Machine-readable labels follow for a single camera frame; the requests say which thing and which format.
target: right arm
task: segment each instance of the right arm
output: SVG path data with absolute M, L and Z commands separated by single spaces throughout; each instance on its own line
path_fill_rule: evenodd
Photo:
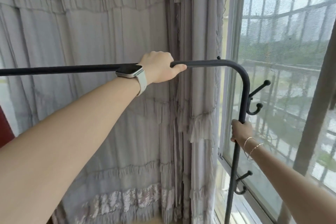
M 241 124 L 232 121 L 232 141 L 243 148 L 246 139 L 252 137 L 252 126 L 249 122 Z M 245 145 L 246 154 L 259 143 L 250 138 Z M 255 148 L 250 158 L 258 164 L 267 179 L 288 207 L 297 224 L 336 223 L 336 198 L 311 183 L 306 177 L 288 167 L 274 157 L 262 145 Z

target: watch face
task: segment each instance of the watch face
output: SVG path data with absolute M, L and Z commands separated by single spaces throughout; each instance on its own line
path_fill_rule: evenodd
M 135 73 L 136 71 L 138 71 L 140 68 L 142 68 L 142 66 L 140 66 L 140 65 L 127 65 L 127 66 L 122 66 L 122 67 L 119 67 L 119 68 L 116 70 L 116 73 L 132 74 L 132 73 Z

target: window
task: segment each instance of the window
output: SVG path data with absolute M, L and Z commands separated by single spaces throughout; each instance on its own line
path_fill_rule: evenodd
M 256 103 L 264 107 L 247 120 L 253 124 L 256 139 L 293 167 L 336 18 L 336 0 L 234 0 L 230 4 L 234 7 L 229 8 L 226 58 L 243 65 L 251 90 L 266 79 L 272 82 L 254 96 L 250 109 L 254 111 Z M 230 164 L 230 120 L 238 117 L 242 82 L 234 72 L 225 72 L 220 152 Z M 325 115 L 305 175 L 336 194 L 336 112 Z M 238 173 L 248 170 L 254 174 L 244 180 L 249 191 L 276 221 L 282 200 L 258 166 L 241 153 Z

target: bracelet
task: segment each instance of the bracelet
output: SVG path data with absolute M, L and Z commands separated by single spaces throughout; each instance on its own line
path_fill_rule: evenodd
M 247 160 L 253 160 L 253 159 L 250 158 L 250 155 L 251 155 L 252 151 L 254 151 L 256 148 L 258 148 L 258 147 L 261 146 L 262 144 L 263 144 L 263 143 L 258 144 L 256 147 L 254 147 L 254 148 L 251 150 L 250 154 L 249 154 L 248 157 L 247 157 Z
M 246 141 L 244 143 L 244 146 L 243 146 L 243 151 L 244 151 L 244 154 L 245 154 L 246 158 L 249 158 L 249 157 L 246 155 L 246 152 L 245 152 L 245 144 L 246 144 L 247 140 L 249 140 L 250 138 L 253 138 L 253 137 L 250 136 L 248 139 L 246 139 Z

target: smartwatch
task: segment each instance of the smartwatch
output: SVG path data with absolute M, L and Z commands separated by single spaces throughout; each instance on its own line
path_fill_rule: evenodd
M 144 90 L 147 87 L 145 71 L 141 65 L 130 64 L 121 66 L 116 70 L 115 74 L 118 77 L 124 77 L 124 78 L 136 77 L 140 84 L 140 91 L 137 94 L 137 96 L 139 96 L 142 92 L 144 92 Z

